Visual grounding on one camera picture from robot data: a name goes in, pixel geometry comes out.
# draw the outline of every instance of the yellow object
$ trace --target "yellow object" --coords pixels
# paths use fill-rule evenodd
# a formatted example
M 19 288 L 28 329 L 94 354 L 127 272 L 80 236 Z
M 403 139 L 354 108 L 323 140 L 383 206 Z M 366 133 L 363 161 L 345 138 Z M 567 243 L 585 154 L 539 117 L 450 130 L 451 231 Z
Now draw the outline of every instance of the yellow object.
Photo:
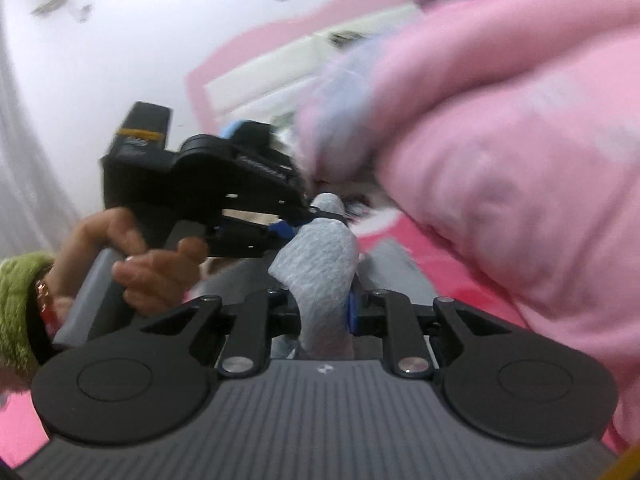
M 599 480 L 640 480 L 640 445 L 629 449 Z
M 135 130 L 133 128 L 121 128 L 118 130 L 118 135 L 123 135 L 125 137 L 136 137 L 137 139 L 145 139 L 145 140 L 164 139 L 164 134 L 160 134 L 158 132 L 152 132 L 149 130 Z

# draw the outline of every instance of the white wall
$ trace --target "white wall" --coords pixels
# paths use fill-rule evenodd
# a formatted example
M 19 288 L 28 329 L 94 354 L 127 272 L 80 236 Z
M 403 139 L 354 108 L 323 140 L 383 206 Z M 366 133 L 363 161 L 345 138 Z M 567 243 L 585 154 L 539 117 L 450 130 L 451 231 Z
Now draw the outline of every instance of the white wall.
M 4 0 L 18 90 L 62 186 L 82 215 L 102 207 L 98 159 L 133 102 L 174 109 L 170 147 L 197 133 L 184 76 L 231 37 L 327 0 L 72 0 L 80 23 L 38 0 Z

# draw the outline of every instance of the gray ribbed panel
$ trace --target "gray ribbed panel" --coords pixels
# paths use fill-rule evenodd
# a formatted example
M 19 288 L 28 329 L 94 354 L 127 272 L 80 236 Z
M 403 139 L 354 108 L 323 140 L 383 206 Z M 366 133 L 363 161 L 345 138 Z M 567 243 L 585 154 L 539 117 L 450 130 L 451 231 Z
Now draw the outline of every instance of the gray ribbed panel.
M 227 381 L 197 420 L 130 449 L 52 441 L 25 480 L 595 480 L 614 461 L 599 442 L 510 446 L 443 409 L 428 383 L 376 361 L 274 361 Z

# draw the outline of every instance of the gray handle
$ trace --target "gray handle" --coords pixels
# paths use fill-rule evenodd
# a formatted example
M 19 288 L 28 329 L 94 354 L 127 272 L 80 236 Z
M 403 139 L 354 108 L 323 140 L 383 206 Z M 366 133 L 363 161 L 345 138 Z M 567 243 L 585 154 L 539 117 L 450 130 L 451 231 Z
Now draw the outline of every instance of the gray handle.
M 206 227 L 197 222 L 176 222 L 164 248 L 174 251 L 183 238 L 202 237 Z M 122 297 L 124 287 L 113 281 L 113 264 L 125 257 L 115 249 L 103 249 L 87 274 L 64 325 L 53 339 L 59 349 L 75 348 L 90 339 L 115 332 L 131 323 L 133 309 Z

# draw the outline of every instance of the human hand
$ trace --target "human hand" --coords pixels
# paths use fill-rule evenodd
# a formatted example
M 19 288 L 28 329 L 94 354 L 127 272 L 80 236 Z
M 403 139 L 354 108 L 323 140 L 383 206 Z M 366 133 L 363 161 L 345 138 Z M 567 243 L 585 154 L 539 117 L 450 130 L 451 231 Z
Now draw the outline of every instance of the human hand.
M 200 263 L 208 253 L 204 241 L 185 238 L 177 251 L 146 252 L 136 218 L 126 208 L 99 212 L 82 220 L 65 241 L 44 278 L 61 322 L 99 252 L 111 246 L 129 256 L 113 267 L 113 278 L 126 287 L 127 303 L 144 316 L 179 305 L 200 279 Z

